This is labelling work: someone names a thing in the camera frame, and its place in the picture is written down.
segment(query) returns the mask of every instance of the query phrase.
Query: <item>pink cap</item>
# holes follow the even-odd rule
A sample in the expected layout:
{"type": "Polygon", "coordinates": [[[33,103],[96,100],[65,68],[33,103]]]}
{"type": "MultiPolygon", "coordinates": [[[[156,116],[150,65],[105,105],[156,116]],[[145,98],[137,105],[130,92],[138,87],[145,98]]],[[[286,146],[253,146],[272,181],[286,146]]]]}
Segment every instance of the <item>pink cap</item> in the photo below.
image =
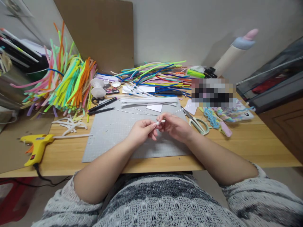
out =
{"type": "Polygon", "coordinates": [[[255,28],[251,31],[249,31],[244,37],[243,39],[246,39],[246,40],[253,40],[255,38],[255,36],[258,34],[259,32],[259,29],[255,28]]]}

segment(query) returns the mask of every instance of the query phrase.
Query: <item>black cable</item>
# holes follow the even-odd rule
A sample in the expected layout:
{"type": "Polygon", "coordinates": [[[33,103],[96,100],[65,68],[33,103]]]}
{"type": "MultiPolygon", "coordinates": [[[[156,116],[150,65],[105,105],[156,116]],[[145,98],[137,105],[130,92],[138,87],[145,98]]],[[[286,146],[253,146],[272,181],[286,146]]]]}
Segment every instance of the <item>black cable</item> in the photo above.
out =
{"type": "Polygon", "coordinates": [[[9,178],[9,179],[7,179],[7,180],[0,181],[0,183],[4,183],[4,182],[8,182],[8,181],[13,180],[13,181],[15,181],[15,182],[17,182],[17,183],[19,183],[19,184],[21,184],[21,185],[25,185],[25,186],[29,186],[29,187],[33,187],[33,188],[40,188],[40,187],[44,187],[44,186],[55,187],[55,186],[61,184],[62,182],[71,179],[71,178],[69,178],[69,176],[67,176],[67,177],[65,177],[62,181],[60,181],[60,182],[58,182],[58,183],[53,183],[50,179],[47,179],[47,178],[45,178],[45,177],[43,177],[43,176],[41,175],[40,170],[39,170],[39,164],[38,164],[38,163],[35,163],[33,166],[34,166],[34,168],[35,168],[35,170],[36,170],[36,172],[37,172],[37,174],[38,174],[38,177],[39,177],[41,180],[48,181],[50,184],[32,185],[32,184],[27,184],[27,183],[23,183],[23,182],[21,182],[21,181],[18,181],[18,180],[15,179],[15,178],[9,178]]]}
{"type": "Polygon", "coordinates": [[[40,188],[40,187],[44,187],[44,186],[49,186],[49,187],[55,187],[55,186],[57,186],[57,185],[59,185],[59,184],[61,184],[62,182],[64,182],[64,181],[67,181],[67,180],[70,180],[71,178],[69,178],[68,179],[68,177],[65,177],[62,181],[60,181],[59,183],[57,183],[57,184],[54,184],[54,185],[50,185],[50,184],[44,184],[44,185],[32,185],[32,184],[27,184],[27,183],[23,183],[23,182],[21,182],[21,181],[18,181],[17,179],[15,179],[15,178],[11,178],[13,181],[15,181],[15,182],[17,182],[17,183],[19,183],[19,184],[21,184],[21,185],[25,185],[25,186],[29,186],[29,187],[32,187],[32,188],[40,188]]]}
{"type": "Polygon", "coordinates": [[[48,181],[48,182],[50,182],[50,184],[55,185],[50,179],[47,179],[47,178],[45,178],[45,177],[43,177],[43,176],[41,175],[40,170],[39,170],[39,163],[35,163],[35,164],[33,164],[33,166],[35,167],[35,170],[36,170],[36,172],[37,172],[37,174],[38,174],[38,177],[39,177],[41,180],[48,181]]]}
{"type": "Polygon", "coordinates": [[[4,183],[4,182],[8,182],[8,181],[10,181],[10,178],[6,179],[6,180],[3,180],[3,181],[0,181],[0,183],[4,183]]]}

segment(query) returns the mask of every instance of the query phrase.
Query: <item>yellow glue gun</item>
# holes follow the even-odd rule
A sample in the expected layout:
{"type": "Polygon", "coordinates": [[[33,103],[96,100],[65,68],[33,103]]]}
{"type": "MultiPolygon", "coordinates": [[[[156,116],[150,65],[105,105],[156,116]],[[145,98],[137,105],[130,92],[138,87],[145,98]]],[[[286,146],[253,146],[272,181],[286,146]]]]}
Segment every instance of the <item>yellow glue gun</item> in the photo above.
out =
{"type": "Polygon", "coordinates": [[[33,144],[33,152],[29,160],[24,166],[32,166],[35,163],[40,163],[43,157],[45,146],[54,141],[53,134],[45,135],[29,135],[20,138],[20,141],[33,144]]]}

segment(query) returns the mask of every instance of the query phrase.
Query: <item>scissors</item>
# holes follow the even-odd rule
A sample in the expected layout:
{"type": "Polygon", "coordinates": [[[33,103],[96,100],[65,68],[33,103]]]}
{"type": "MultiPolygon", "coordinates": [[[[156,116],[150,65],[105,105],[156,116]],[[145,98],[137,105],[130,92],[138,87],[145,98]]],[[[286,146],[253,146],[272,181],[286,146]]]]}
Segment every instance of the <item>scissors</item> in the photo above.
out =
{"type": "Polygon", "coordinates": [[[93,104],[99,104],[100,101],[103,101],[105,99],[105,97],[102,98],[95,98],[94,96],[92,97],[92,103],[93,104]]]}
{"type": "Polygon", "coordinates": [[[183,112],[189,118],[188,123],[190,126],[192,126],[192,125],[195,126],[195,128],[198,130],[198,132],[200,132],[200,134],[202,134],[202,135],[206,135],[207,133],[209,133],[209,127],[208,127],[207,123],[205,123],[204,121],[202,121],[199,118],[193,117],[186,109],[183,109],[183,112]],[[199,122],[201,122],[205,126],[206,130],[202,127],[202,125],[199,122]]]}

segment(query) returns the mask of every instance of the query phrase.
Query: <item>wooden cabinet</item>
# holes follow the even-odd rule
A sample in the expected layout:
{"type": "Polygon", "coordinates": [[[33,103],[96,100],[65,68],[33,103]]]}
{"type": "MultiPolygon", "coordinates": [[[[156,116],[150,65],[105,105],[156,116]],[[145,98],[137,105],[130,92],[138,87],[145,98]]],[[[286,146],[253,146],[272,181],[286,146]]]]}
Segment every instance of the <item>wooden cabinet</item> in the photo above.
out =
{"type": "Polygon", "coordinates": [[[259,117],[303,164],[303,98],[261,113],[259,117]]]}

